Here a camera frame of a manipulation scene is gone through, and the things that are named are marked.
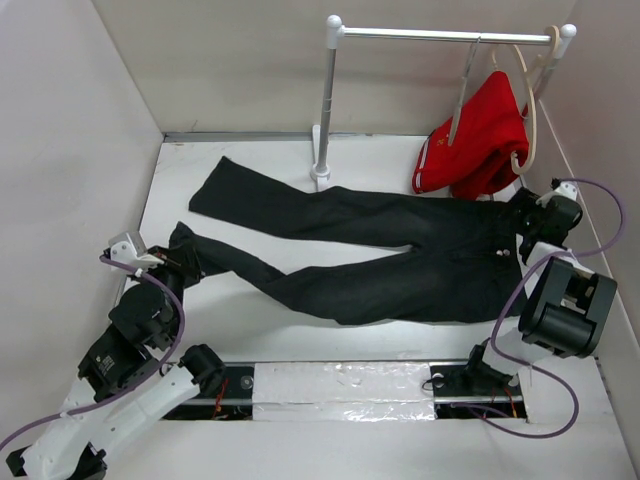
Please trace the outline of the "black denim trousers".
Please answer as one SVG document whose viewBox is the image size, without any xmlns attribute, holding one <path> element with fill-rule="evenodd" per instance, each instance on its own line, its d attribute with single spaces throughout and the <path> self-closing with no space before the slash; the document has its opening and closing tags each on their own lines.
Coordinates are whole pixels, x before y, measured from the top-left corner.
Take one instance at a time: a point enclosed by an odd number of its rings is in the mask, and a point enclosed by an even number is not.
<svg viewBox="0 0 640 480">
<path fill-rule="evenodd" d="M 284 239 L 390 249 L 385 258 L 287 274 L 183 223 L 173 230 L 170 245 L 192 247 L 205 275 L 232 272 L 291 310 L 342 325 L 486 322 L 521 314 L 527 301 L 504 202 L 343 187 L 306 193 L 222 158 L 189 208 Z"/>
</svg>

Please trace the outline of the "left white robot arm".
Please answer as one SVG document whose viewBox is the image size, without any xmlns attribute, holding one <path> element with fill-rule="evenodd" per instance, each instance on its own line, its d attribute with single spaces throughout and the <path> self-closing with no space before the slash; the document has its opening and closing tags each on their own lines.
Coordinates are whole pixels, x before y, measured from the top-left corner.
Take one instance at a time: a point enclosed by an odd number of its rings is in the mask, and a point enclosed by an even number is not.
<svg viewBox="0 0 640 480">
<path fill-rule="evenodd" d="M 135 391 L 168 363 L 186 324 L 183 296 L 202 278 L 192 246 L 153 247 L 127 258 L 118 247 L 101 262 L 134 281 L 109 313 L 105 332 L 89 348 L 58 413 L 31 422 L 2 441 L 39 426 L 31 445 L 6 459 L 10 474 L 26 479 L 102 479 L 115 456 L 156 421 L 197 395 L 224 385 L 225 365 L 207 345 L 189 347 L 150 390 Z"/>
</svg>

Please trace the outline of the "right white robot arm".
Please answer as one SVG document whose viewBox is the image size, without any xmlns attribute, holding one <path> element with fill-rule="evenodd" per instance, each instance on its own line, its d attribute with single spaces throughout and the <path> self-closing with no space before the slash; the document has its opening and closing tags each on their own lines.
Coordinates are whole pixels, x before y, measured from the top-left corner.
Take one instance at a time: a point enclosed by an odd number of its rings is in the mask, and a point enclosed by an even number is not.
<svg viewBox="0 0 640 480">
<path fill-rule="evenodd" d="M 542 196 L 522 188 L 509 201 L 519 221 L 519 260 L 538 280 L 518 325 L 471 351 L 461 373 L 471 392 L 501 389 L 522 366 L 550 356 L 585 358 L 599 343 L 618 284 L 584 267 L 564 245 L 583 217 L 577 196 L 575 183 L 555 180 Z"/>
</svg>

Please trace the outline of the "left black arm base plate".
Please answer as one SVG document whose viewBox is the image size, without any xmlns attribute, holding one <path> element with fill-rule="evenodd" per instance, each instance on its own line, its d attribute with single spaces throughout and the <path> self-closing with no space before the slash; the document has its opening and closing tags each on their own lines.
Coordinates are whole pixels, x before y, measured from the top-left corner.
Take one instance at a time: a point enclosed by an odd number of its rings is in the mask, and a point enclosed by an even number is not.
<svg viewBox="0 0 640 480">
<path fill-rule="evenodd" d="M 255 365 L 231 363 L 224 385 L 215 394 L 198 396 L 177 406 L 163 419 L 170 421 L 245 421 L 253 418 Z"/>
</svg>

